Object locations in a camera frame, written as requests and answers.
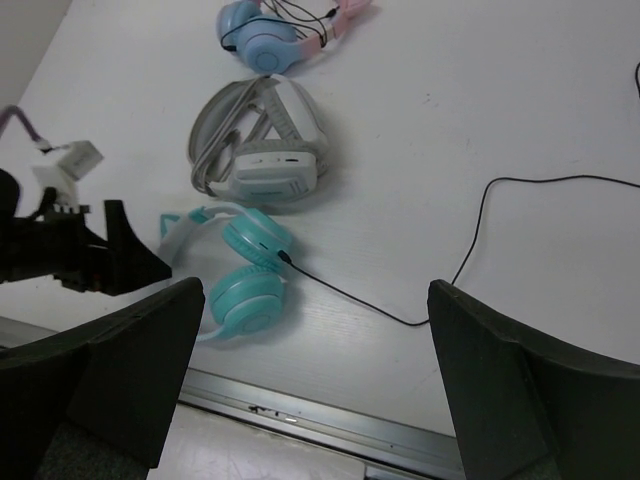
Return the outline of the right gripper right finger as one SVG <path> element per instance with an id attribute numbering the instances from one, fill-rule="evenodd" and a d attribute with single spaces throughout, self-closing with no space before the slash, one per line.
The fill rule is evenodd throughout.
<path id="1" fill-rule="evenodd" d="M 639 367 L 429 286 L 431 333 L 469 479 L 636 479 Z"/>

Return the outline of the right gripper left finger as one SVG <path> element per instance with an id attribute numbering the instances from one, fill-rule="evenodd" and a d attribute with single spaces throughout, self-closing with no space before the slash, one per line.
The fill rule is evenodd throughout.
<path id="1" fill-rule="evenodd" d="M 2 478 L 146 478 L 160 462 L 204 303 L 191 277 L 2 350 Z"/>

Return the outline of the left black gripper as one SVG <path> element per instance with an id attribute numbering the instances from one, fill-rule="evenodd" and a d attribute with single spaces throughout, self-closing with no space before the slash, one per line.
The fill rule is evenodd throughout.
<path id="1" fill-rule="evenodd" d="M 56 204 L 57 191 L 44 189 L 37 209 L 26 217 L 16 215 L 21 188 L 14 176 L 1 172 L 1 281 L 18 282 L 52 276 L 71 290 L 98 291 L 100 274 L 94 261 L 104 240 L 91 232 L 79 209 Z M 172 275 L 169 265 L 154 254 L 133 231 L 121 200 L 106 200 L 106 274 L 102 292 L 118 296 L 140 290 Z"/>

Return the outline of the teal cat-ear headphones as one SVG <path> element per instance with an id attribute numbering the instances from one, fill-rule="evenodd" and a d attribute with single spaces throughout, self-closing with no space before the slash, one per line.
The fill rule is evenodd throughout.
<path id="1" fill-rule="evenodd" d="M 172 264 L 191 234 L 221 214 L 230 217 L 222 230 L 224 242 L 249 264 L 224 276 L 210 290 L 208 302 L 216 328 L 198 334 L 198 343 L 264 331 L 278 322 L 284 309 L 282 270 L 293 236 L 256 208 L 220 202 L 185 214 L 161 214 L 159 258 Z"/>

